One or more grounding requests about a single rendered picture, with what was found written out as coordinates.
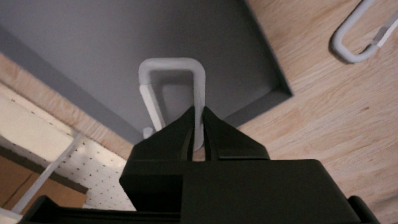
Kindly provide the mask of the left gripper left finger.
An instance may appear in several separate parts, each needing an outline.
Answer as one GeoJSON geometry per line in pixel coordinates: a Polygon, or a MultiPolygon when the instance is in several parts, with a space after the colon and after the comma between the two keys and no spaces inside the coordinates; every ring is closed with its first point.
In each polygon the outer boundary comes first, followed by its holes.
{"type": "Polygon", "coordinates": [[[132,159],[193,161],[194,143],[195,107],[191,106],[179,119],[134,145],[127,161],[132,159]]]}

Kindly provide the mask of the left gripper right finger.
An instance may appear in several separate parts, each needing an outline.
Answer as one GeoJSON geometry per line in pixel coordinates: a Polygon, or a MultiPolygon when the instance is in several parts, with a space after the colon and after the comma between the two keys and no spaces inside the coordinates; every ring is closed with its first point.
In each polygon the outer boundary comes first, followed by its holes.
{"type": "Polygon", "coordinates": [[[264,145],[218,118],[208,106],[204,106],[203,136],[205,161],[211,161],[211,148],[212,161],[271,160],[264,145]]]}

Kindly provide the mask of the grey tray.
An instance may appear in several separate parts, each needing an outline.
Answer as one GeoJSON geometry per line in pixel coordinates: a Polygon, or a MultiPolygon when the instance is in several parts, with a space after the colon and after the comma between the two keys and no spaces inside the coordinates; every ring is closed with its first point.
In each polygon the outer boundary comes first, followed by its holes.
{"type": "MultiPolygon", "coordinates": [[[[0,0],[0,57],[131,147],[155,126],[150,58],[193,58],[205,106],[239,129],[295,98],[246,0],[0,0]]],[[[152,71],[165,126],[194,106],[190,71],[152,71]]]]}

